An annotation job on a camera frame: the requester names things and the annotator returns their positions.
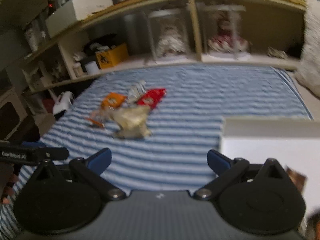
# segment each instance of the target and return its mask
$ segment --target plastic wrapper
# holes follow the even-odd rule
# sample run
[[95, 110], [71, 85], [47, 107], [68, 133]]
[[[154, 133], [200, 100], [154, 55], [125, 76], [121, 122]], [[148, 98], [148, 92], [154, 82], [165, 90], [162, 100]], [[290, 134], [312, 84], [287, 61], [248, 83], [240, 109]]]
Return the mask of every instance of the plastic wrapper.
[[102, 109], [107, 109], [107, 108], [117, 109], [122, 105], [122, 103], [126, 100], [126, 98], [127, 97], [124, 95], [111, 92], [102, 101], [101, 108]]
[[111, 113], [113, 109], [106, 108], [106, 109], [98, 109], [92, 111], [90, 116], [87, 118], [94, 126], [105, 128], [105, 122], [110, 119]]
[[141, 80], [130, 87], [128, 98], [126, 101], [127, 104], [130, 105], [137, 102], [146, 93], [146, 90], [144, 88], [145, 84], [146, 82], [144, 80]]
[[159, 88], [159, 89], [151, 89], [148, 90], [147, 93], [137, 102], [138, 105], [147, 105], [150, 106], [151, 109], [156, 108], [158, 102], [162, 99], [165, 95], [166, 89]]
[[146, 124], [149, 112], [149, 106], [120, 108], [113, 111], [111, 119], [120, 127], [120, 130], [114, 133], [114, 137], [133, 139], [150, 136], [151, 131]]

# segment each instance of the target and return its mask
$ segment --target blue gripper pad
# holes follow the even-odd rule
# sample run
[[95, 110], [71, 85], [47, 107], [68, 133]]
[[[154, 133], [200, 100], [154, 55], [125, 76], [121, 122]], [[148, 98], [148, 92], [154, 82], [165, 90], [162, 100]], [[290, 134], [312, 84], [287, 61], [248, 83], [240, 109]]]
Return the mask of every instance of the blue gripper pad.
[[44, 143], [41, 143], [41, 142], [22, 142], [21, 145], [25, 146], [25, 147], [30, 147], [30, 148], [46, 147], [46, 145]]
[[86, 162], [89, 170], [95, 174], [100, 175], [111, 164], [111, 151], [109, 148], [103, 148], [94, 155], [90, 156]]
[[221, 153], [210, 150], [207, 154], [207, 162], [211, 170], [213, 170], [218, 176], [231, 168], [233, 161]]

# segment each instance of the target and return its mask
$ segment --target metal screw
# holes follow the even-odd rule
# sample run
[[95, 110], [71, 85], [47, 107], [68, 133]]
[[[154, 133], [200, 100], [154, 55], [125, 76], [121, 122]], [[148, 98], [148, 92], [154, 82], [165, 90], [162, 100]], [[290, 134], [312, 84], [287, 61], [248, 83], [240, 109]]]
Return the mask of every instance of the metal screw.
[[201, 188], [199, 190], [196, 191], [196, 194], [200, 197], [200, 198], [206, 198], [206, 197], [210, 197], [212, 192], [211, 190], [207, 189], [207, 188]]
[[76, 160], [80, 161], [80, 162], [84, 162], [84, 158], [82, 158], [82, 157], [77, 157]]
[[119, 190], [118, 188], [113, 188], [111, 190], [108, 191], [108, 194], [112, 197], [112, 198], [120, 198], [123, 196], [123, 191]]
[[239, 157], [233, 159], [233, 161], [234, 161], [235, 163], [236, 163], [236, 162], [239, 162], [239, 161], [242, 161], [242, 160], [243, 160], [243, 158], [239, 158]]

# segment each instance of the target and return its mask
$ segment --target white container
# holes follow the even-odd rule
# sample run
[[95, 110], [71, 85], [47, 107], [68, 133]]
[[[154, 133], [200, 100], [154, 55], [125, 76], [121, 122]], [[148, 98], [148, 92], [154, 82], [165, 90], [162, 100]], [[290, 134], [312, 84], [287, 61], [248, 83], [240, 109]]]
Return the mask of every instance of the white container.
[[84, 67], [87, 70], [89, 76], [100, 73], [100, 69], [98, 68], [98, 65], [95, 61], [85, 64]]
[[204, 51], [221, 60], [248, 60], [249, 42], [240, 36], [242, 5], [202, 5]]
[[75, 72], [76, 77], [81, 77], [84, 74], [80, 62], [73, 64], [73, 71]]
[[77, 21], [111, 5], [112, 0], [69, 0], [45, 20], [49, 36], [52, 38]]
[[181, 61], [190, 55], [184, 10], [153, 11], [148, 14], [147, 25], [155, 62]]
[[24, 35], [32, 52], [36, 52], [38, 50], [38, 38], [33, 28], [30, 28], [27, 31], [25, 31]]

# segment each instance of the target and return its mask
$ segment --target blue and white striped blanket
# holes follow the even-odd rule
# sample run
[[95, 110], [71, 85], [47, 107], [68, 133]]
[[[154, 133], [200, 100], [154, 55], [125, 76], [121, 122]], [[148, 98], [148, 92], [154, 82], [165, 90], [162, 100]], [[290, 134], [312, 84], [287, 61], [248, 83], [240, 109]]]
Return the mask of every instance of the blue and white striped blanket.
[[[114, 139], [116, 124], [108, 123], [105, 130], [89, 126], [85, 118], [109, 92], [126, 94], [139, 80], [145, 80], [148, 89], [167, 89], [165, 98], [149, 115], [151, 137]], [[215, 177], [206, 156], [210, 149], [219, 147], [223, 116], [230, 115], [311, 118], [285, 71], [271, 67], [162, 66], [102, 76], [77, 98], [41, 142], [68, 148], [68, 161], [110, 148], [112, 163], [101, 176], [126, 193], [132, 189], [194, 192]], [[12, 202], [32, 171], [30, 167], [21, 170]], [[0, 214], [3, 238], [13, 238], [20, 227], [12, 205], [2, 206]]]

